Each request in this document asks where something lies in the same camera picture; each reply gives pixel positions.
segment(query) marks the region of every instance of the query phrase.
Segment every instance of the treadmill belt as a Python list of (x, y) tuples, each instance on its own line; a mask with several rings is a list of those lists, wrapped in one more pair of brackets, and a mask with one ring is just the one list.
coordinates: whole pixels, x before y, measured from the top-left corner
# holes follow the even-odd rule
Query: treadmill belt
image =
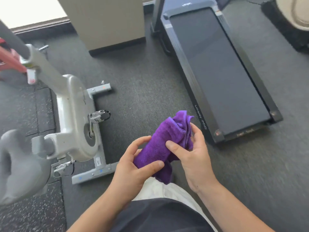
[(170, 21), (223, 134), (270, 119), (211, 8), (175, 15)]

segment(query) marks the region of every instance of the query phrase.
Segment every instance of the purple towel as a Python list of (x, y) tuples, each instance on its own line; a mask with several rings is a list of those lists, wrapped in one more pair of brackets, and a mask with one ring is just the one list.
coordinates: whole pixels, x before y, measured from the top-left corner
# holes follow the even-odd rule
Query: purple towel
[(166, 148), (165, 143), (172, 140), (185, 149), (192, 149), (190, 125), (192, 118), (193, 116), (187, 115), (187, 111), (179, 111), (175, 117), (168, 117), (163, 121), (153, 134), (150, 142), (134, 159), (135, 166), (141, 168), (156, 160), (162, 160), (165, 164), (164, 168), (154, 174), (153, 177), (164, 184), (170, 183), (172, 179), (171, 162), (179, 159)]

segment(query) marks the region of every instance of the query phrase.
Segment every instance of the treadmill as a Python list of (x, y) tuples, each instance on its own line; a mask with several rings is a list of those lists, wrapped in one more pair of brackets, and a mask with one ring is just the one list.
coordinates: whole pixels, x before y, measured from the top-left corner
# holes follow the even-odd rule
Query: treadmill
[(151, 33), (178, 59), (208, 143), (283, 120), (221, 10), (229, 0), (156, 0)]

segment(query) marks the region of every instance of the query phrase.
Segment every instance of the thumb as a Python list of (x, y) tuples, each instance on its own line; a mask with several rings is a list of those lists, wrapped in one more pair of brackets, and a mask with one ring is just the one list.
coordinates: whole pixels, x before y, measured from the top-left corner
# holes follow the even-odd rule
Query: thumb
[(164, 167), (164, 162), (161, 160), (157, 160), (157, 161), (152, 162), (151, 164), (148, 164), (140, 168), (138, 171), (139, 171), (139, 174), (143, 177), (143, 179), (147, 180), (157, 171), (161, 170), (163, 167)]
[(189, 153), (186, 149), (182, 148), (180, 145), (178, 145), (178, 144), (176, 144), (172, 141), (167, 141), (165, 145), (180, 160), (182, 160)]

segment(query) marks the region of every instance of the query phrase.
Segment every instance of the person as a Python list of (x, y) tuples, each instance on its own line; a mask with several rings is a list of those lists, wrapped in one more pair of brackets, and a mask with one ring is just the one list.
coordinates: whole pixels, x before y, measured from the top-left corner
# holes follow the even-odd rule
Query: person
[[(223, 232), (273, 231), (216, 179), (201, 130), (191, 124), (193, 150), (167, 141), (166, 147), (181, 161), (189, 187), (197, 193)], [(194, 199), (182, 188), (164, 185), (151, 176), (163, 168), (155, 161), (137, 169), (138, 149), (151, 136), (129, 145), (117, 165), (113, 180), (69, 228), (68, 232), (217, 231)]]

